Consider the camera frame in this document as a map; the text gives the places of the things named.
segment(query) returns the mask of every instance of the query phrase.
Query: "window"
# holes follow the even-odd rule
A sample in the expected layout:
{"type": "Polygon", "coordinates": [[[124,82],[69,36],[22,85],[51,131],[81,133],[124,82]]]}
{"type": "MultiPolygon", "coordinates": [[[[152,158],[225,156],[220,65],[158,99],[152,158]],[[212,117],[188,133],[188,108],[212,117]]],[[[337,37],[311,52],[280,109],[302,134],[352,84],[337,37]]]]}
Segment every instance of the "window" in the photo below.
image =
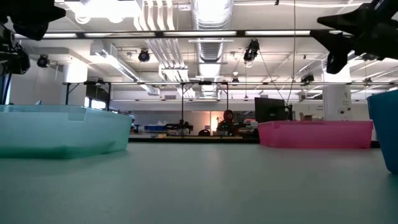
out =
{"type": "MultiPolygon", "coordinates": [[[[90,99],[88,97],[85,98],[85,107],[90,106],[90,99]]],[[[105,109],[106,108],[106,103],[102,101],[97,101],[97,100],[91,100],[91,108],[93,109],[105,109]]]]}

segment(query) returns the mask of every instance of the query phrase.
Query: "pink plastic bin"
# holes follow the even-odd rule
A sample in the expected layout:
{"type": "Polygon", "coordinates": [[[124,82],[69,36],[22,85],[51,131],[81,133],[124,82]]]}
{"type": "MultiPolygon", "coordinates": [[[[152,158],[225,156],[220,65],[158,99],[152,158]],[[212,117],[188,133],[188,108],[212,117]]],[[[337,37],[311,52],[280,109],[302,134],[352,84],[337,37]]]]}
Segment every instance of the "pink plastic bin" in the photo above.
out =
{"type": "Polygon", "coordinates": [[[271,121],[258,125],[260,143],[278,148],[369,149],[372,121],[271,121]]]}

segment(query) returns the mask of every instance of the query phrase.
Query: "box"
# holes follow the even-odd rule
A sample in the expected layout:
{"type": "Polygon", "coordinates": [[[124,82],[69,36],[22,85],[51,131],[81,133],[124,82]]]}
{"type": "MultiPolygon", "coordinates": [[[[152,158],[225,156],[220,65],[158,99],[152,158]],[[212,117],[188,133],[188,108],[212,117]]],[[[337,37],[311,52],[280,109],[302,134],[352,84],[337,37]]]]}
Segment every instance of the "box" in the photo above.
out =
{"type": "Polygon", "coordinates": [[[386,167],[398,174],[398,90],[368,97],[368,106],[386,167]]]}
{"type": "Polygon", "coordinates": [[[271,121],[258,125],[260,143],[278,148],[369,149],[372,121],[271,121]]]}
{"type": "Polygon", "coordinates": [[[131,121],[82,106],[0,106],[0,157],[76,158],[125,150],[131,121]]]}

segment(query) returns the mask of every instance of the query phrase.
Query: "blue plastic bin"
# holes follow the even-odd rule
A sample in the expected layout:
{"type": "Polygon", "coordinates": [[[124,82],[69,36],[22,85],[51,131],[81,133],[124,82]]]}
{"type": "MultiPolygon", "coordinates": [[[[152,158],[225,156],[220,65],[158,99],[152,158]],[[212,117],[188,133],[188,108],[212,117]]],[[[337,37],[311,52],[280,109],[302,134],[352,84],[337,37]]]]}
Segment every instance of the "blue plastic bin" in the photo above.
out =
{"type": "Polygon", "coordinates": [[[76,158],[125,150],[131,117],[81,106],[0,106],[0,157],[76,158]]]}
{"type": "Polygon", "coordinates": [[[157,131],[157,126],[145,126],[145,130],[148,130],[148,131],[157,131]]]}
{"type": "Polygon", "coordinates": [[[398,91],[370,96],[368,106],[386,167],[398,174],[398,91]]]}

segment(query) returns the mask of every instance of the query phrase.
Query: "workbench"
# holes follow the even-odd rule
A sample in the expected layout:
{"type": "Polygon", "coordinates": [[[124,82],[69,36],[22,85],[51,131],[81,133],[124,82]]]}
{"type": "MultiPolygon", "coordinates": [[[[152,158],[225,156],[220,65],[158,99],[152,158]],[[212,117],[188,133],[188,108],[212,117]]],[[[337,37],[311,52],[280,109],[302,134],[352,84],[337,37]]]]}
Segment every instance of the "workbench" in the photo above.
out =
{"type": "Polygon", "coordinates": [[[381,151],[130,143],[84,159],[0,159],[0,223],[398,223],[381,151]]]}

